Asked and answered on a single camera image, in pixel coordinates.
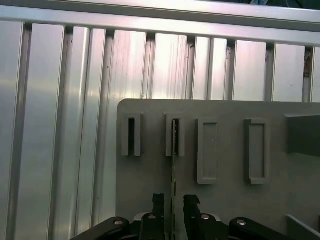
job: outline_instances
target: rectangular holder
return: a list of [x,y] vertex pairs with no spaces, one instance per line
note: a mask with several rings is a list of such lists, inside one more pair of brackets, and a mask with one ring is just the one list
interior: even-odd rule
[[267,119],[244,120],[244,178],[252,185],[268,181],[270,170],[270,123]]
[[197,120],[197,183],[213,184],[217,181],[217,119]]

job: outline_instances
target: gray bracket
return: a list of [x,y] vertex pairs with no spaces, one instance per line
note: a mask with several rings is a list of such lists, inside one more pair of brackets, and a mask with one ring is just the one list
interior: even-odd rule
[[287,115],[288,153],[320,157],[320,115]]
[[287,236],[293,240],[320,240],[320,233],[291,215],[286,215]]
[[[128,132],[123,124],[129,126],[124,114],[138,114],[143,120],[140,156],[123,155],[125,137],[132,135],[123,133]],[[319,146],[320,120],[310,117],[319,115],[319,103],[126,99],[117,109],[116,214],[133,219],[152,208],[154,193],[164,193],[170,222],[168,139],[172,120],[178,119],[182,141],[175,161],[177,240],[186,239],[183,197],[189,194],[198,196],[203,212],[216,214],[226,224],[246,217],[286,234],[284,216],[290,214],[316,229],[320,160],[298,144],[300,139],[302,145],[305,141],[313,146],[308,133],[314,127],[311,136]],[[301,121],[297,116],[307,118],[303,124],[292,122]],[[300,154],[287,154],[293,144]]]

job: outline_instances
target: black mechanical arm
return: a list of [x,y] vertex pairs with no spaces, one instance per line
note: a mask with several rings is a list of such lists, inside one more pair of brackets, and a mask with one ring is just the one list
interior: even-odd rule
[[[72,240],[165,240],[165,199],[153,194],[151,212],[138,214],[132,223],[123,217],[112,217],[90,228]],[[196,195],[184,196],[184,224],[188,240],[289,240],[251,219],[237,217],[229,225],[215,214],[201,213]]]

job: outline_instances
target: rectangular slot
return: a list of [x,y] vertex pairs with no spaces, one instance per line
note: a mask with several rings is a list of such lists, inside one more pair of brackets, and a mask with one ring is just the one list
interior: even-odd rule
[[235,42],[233,100],[264,101],[266,48],[265,42]]
[[227,41],[226,62],[225,62],[225,83],[223,100],[233,100],[234,76],[235,76],[236,43]]
[[187,58],[187,71],[186,71],[186,89],[185,99],[192,99],[194,87],[194,70],[195,70],[195,55],[196,55],[196,38],[188,36],[186,40],[186,58]]
[[265,81],[264,100],[272,101],[273,81],[274,81],[275,45],[267,44],[265,53]]
[[224,100],[227,67],[227,40],[213,38],[210,45],[208,100]]
[[172,121],[172,125],[175,126],[175,129],[172,129],[172,131],[175,131],[175,139],[172,138],[172,140],[174,141],[174,152],[173,154],[175,156],[179,156],[179,120],[178,119],[174,119]]
[[217,181],[217,120],[198,119],[197,183],[213,184]]
[[305,47],[276,44],[274,47],[274,102],[302,102]]
[[149,99],[152,93],[152,82],[155,61],[155,35],[147,33],[145,43],[145,57],[143,66],[142,99]]
[[210,59],[210,38],[195,38],[192,99],[207,100]]
[[151,98],[185,99],[187,87],[187,36],[155,35]]
[[141,113],[127,113],[122,116],[121,155],[141,155]]
[[176,124],[178,126],[178,133],[176,142],[176,153],[179,157],[185,156],[185,121],[183,119],[183,115],[180,113],[167,113],[166,114],[166,148],[165,155],[167,157],[172,156],[172,129],[173,129],[173,120],[176,120]]
[[303,88],[302,88],[302,102],[304,103],[310,103],[310,100],[311,100],[312,58],[313,58],[313,49],[306,47],[305,54],[304,54]]
[[244,177],[252,185],[265,184],[270,168],[270,130],[266,119],[244,120]]
[[311,67],[311,102],[320,103],[320,47],[313,48]]

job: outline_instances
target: metal panel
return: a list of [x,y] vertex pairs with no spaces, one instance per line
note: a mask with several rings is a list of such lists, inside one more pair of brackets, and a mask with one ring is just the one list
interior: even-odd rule
[[156,34],[153,99],[186,98],[187,36]]
[[313,49],[312,56],[311,102],[320,103],[320,47]]
[[112,67],[112,54],[114,46],[114,32],[107,32],[105,39],[104,57],[103,57],[103,70],[102,70],[102,83],[101,83],[101,98],[100,98],[100,111],[98,120],[98,134],[96,143],[96,156],[95,156],[95,173],[94,173],[94,190],[93,190],[93,218],[92,225],[95,226],[100,223],[101,200],[103,195],[103,176],[104,176],[104,162],[106,157],[106,127],[109,120],[108,114],[108,92],[109,82]]
[[15,239],[46,239],[64,27],[32,27]]
[[320,33],[242,25],[195,22],[108,15],[87,12],[68,12],[24,7],[0,6],[0,21],[24,21],[36,23],[54,23],[91,28],[111,28],[117,30],[152,31],[197,37],[214,36],[266,43],[284,43],[295,45],[320,46]]
[[70,239],[75,235],[89,38],[89,29],[75,27],[73,38],[70,39],[72,44],[68,46],[71,56],[67,60],[64,83],[60,165],[53,236],[56,240]]
[[266,43],[236,41],[233,100],[265,100]]
[[214,38],[210,50],[208,99],[224,100],[226,84],[227,40]]
[[0,240],[6,238],[23,24],[0,22]]
[[115,31],[111,73],[107,93],[105,156],[99,222],[116,214],[116,121],[117,106],[123,99],[140,99],[144,76],[146,33]]
[[76,205],[76,235],[91,228],[93,220],[96,143],[105,39],[105,30],[91,30]]
[[210,38],[195,39],[192,99],[207,100],[210,59]]
[[275,45],[273,101],[302,102],[304,63],[304,46]]

